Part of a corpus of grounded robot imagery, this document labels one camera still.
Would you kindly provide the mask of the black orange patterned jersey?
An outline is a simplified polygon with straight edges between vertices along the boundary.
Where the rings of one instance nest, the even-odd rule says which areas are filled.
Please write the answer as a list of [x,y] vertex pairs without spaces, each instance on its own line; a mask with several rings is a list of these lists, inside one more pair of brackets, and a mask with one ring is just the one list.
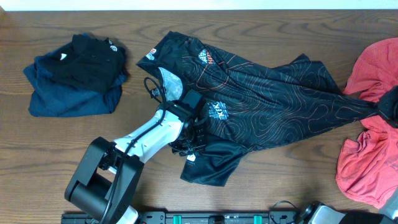
[[206,100],[207,144],[181,178],[222,187],[252,151],[286,146],[375,116],[377,105],[345,96],[324,64],[299,55],[269,68],[199,39],[169,32],[139,63],[167,98],[193,90]]

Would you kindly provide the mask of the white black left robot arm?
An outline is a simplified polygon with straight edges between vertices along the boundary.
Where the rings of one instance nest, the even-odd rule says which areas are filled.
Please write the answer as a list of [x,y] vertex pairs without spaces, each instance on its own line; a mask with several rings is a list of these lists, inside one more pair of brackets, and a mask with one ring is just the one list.
[[90,215],[91,223],[135,223],[139,214],[131,202],[145,163],[166,145],[181,156],[204,149],[205,132],[198,118],[204,105],[169,103],[123,138],[96,138],[71,178],[65,199]]

